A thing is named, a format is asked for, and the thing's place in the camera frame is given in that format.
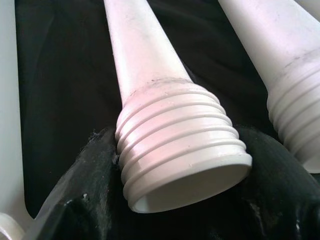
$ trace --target threaded end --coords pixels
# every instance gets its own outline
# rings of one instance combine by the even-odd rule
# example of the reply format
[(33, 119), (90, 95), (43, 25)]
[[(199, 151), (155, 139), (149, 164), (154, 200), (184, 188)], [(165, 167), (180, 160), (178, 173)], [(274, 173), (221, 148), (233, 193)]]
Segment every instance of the threaded end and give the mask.
[[(168, 85), (170, 92), (163, 90)], [(134, 211), (196, 203), (248, 174), (251, 156), (213, 94), (174, 82), (157, 87), (155, 95), (149, 91), (155, 89), (132, 98), (117, 122), (123, 194)], [(137, 103), (143, 107), (130, 107)]]
[(319, 70), (295, 81), (294, 85), (289, 78), (285, 79), (279, 85), (287, 84), (287, 89), (275, 87), (268, 97), (269, 117), (280, 139), (313, 173), (320, 173), (320, 158), (317, 157), (320, 156), (319, 79)]

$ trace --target white plastic tube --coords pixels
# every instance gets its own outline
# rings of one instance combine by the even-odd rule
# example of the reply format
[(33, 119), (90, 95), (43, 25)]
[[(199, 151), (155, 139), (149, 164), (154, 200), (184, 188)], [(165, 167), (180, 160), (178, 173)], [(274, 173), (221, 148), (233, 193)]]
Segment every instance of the white plastic tube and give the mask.
[[(0, 1), (0, 233), (14, 232), (17, 224), (5, 221), (5, 213), (27, 229), (29, 216), (24, 198), (20, 129), (15, 1)], [(21, 228), (16, 227), (17, 235)]]
[(320, 172), (320, 23), (294, 0), (219, 0), (268, 91), (284, 145)]
[(320, 21), (320, 0), (295, 0), (312, 16)]
[(9, 215), (0, 213), (0, 240), (21, 240), (25, 231)]
[(123, 110), (116, 139), (123, 194), (138, 213), (212, 197), (252, 158), (212, 93), (192, 82), (146, 0), (104, 0)]

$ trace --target tube opening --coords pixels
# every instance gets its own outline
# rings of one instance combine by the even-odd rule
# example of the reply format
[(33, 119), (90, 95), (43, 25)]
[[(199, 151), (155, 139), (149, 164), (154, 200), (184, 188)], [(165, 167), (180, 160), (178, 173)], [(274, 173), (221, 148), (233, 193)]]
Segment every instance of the tube opening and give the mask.
[(179, 178), (144, 195), (132, 210), (156, 213), (200, 202), (233, 187), (249, 170), (244, 164), (225, 165)]

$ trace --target white plastic pipe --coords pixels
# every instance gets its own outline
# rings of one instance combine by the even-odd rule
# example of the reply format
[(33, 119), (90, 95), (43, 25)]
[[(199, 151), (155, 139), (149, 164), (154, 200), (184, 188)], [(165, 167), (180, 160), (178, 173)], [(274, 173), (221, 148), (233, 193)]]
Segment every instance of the white plastic pipe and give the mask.
[(284, 145), (320, 172), (320, 23), (294, 0), (219, 0), (268, 91)]
[(0, 1), (0, 233), (27, 229), (20, 129), (15, 1)]
[(104, 0), (123, 110), (123, 194), (138, 213), (212, 197), (245, 178), (252, 158), (212, 93), (192, 82), (146, 0)]
[(312, 16), (320, 21), (320, 0), (295, 0)]

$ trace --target black cloth background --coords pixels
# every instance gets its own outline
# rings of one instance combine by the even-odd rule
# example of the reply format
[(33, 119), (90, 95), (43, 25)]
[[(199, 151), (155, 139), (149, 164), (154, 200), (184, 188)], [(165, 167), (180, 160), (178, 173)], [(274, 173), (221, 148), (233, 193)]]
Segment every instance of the black cloth background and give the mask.
[[(233, 123), (277, 138), (265, 86), (218, 2), (149, 3)], [(16, 24), (25, 201), (35, 217), (92, 134), (115, 125), (121, 99), (102, 0), (16, 0)]]

